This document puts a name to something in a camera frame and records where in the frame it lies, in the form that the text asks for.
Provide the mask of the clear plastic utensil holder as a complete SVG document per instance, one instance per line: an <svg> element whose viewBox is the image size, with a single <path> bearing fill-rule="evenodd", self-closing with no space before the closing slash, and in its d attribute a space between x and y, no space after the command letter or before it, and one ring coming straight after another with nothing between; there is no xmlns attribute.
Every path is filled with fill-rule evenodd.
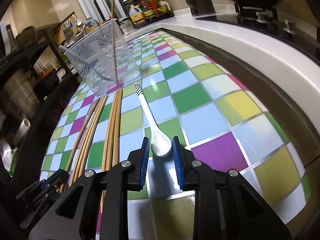
<svg viewBox="0 0 320 240"><path fill-rule="evenodd" d="M140 74L115 19L97 27L69 48L59 46L59 50L97 97Z"/></svg>

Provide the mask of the chrome kitchen faucet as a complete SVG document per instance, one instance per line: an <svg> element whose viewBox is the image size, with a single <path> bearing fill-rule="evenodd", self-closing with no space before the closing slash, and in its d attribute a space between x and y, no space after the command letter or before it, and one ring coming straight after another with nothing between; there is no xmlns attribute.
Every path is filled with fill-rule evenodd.
<svg viewBox="0 0 320 240"><path fill-rule="evenodd" d="M92 32L94 29L98 28L99 25L100 24L97 20L88 18L83 25L84 35L87 35L90 32Z"/></svg>

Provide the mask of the wooden chopstick seven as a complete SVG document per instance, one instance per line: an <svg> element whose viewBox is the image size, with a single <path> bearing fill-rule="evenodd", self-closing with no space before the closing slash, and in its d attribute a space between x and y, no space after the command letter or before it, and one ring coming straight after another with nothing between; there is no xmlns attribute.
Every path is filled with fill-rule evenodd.
<svg viewBox="0 0 320 240"><path fill-rule="evenodd" d="M123 89L121 88L120 90L117 91L117 98L116 98L112 166L115 166L117 163L119 163L119 133L120 133L120 113L121 113L122 97L123 97Z"/></svg>

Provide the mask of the black gas stove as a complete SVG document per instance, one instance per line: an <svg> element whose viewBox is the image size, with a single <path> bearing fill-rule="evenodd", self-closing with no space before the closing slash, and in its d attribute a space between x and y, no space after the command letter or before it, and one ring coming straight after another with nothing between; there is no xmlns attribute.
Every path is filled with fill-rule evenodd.
<svg viewBox="0 0 320 240"><path fill-rule="evenodd" d="M265 10L234 4L229 10L196 16L195 19L238 25L263 33L292 46L319 64L319 27L275 8Z"/></svg>

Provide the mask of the yellow oil bottle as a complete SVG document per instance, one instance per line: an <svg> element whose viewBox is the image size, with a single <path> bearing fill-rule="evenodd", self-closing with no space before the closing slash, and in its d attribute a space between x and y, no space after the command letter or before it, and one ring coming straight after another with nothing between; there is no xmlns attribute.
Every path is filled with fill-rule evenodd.
<svg viewBox="0 0 320 240"><path fill-rule="evenodd" d="M135 28L139 28L145 25L145 17L142 10L137 5L130 5L129 17Z"/></svg>

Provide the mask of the black spice rack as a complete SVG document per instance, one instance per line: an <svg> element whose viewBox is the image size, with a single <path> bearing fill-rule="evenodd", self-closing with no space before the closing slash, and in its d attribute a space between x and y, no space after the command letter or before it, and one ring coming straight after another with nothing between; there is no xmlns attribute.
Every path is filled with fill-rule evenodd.
<svg viewBox="0 0 320 240"><path fill-rule="evenodd" d="M130 5L137 5L145 17L145 25L174 17L174 13L166 0L122 0L129 17Z"/></svg>

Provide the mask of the white ceramic spoon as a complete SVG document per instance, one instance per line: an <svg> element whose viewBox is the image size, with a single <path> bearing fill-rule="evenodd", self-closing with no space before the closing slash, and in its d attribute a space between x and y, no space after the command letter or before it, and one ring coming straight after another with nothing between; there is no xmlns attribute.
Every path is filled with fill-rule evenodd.
<svg viewBox="0 0 320 240"><path fill-rule="evenodd" d="M134 87L140 100L143 112L150 126L151 150L153 152L153 155L155 155L156 157L164 158L171 152L172 142L157 126L140 84L135 82Z"/></svg>

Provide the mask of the white paper roll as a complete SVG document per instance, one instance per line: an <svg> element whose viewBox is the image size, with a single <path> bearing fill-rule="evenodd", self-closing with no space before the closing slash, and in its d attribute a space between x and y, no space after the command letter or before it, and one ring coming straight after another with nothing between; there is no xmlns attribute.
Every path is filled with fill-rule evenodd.
<svg viewBox="0 0 320 240"><path fill-rule="evenodd" d="M24 118L20 123L20 126L14 136L13 144L18 146L22 139L25 137L30 128L30 122L27 118Z"/></svg>

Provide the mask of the black storage shelf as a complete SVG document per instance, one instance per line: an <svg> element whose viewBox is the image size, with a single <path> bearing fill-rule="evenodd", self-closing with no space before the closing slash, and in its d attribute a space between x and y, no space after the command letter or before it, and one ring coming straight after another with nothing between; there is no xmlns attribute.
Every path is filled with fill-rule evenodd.
<svg viewBox="0 0 320 240"><path fill-rule="evenodd" d="M10 182L14 191L21 191L39 179L42 162L54 129L81 83L79 74L72 73L54 42L53 36L60 31L60 27L60 23L38 28L31 25L15 37L20 46L18 50L9 55L1 54L1 90L12 75L21 69L40 102L36 115L29 120L29 131L18 146L13 144L13 139L22 120L6 114L7 118L1 129L1 135L18 149L16 166ZM61 63L59 68L63 73L61 78L58 77L56 69L39 73L34 68L47 48L51 48Z"/></svg>

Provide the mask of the large steel pot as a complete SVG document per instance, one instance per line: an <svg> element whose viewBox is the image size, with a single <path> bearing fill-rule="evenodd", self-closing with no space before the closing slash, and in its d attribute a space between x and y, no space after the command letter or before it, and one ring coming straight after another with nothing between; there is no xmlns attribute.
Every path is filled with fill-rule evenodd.
<svg viewBox="0 0 320 240"><path fill-rule="evenodd" d="M1 90L1 109L20 120L32 120L36 115L40 102L33 86L20 69L12 75Z"/></svg>

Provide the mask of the wooden chopstick one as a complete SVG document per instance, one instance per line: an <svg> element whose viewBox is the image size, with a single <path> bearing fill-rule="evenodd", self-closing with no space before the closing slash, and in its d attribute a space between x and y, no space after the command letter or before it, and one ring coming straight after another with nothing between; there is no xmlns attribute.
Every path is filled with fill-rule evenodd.
<svg viewBox="0 0 320 240"><path fill-rule="evenodd" d="M75 182L75 180L78 178L78 176L80 174L80 167L81 167L83 160L84 160L85 148L86 148L86 144L87 144L87 140L88 140L87 137L89 136L90 129L92 128L92 124L95 120L95 115L96 115L96 112L98 110L99 105L100 105L100 99L98 99L96 101L96 103L93 105L93 108L89 111L89 114L86 117L82 128L80 129L80 132L78 134L78 137L76 139L74 147L71 151L71 155L69 156L67 167L66 167L67 172L69 172L71 170L71 166L72 166L72 162L74 160L76 150L80 144L81 139L83 138L82 144L80 146L80 151L78 153L77 159L75 161L74 169L71 174L71 178L69 181L69 187L71 187L71 185Z"/></svg>

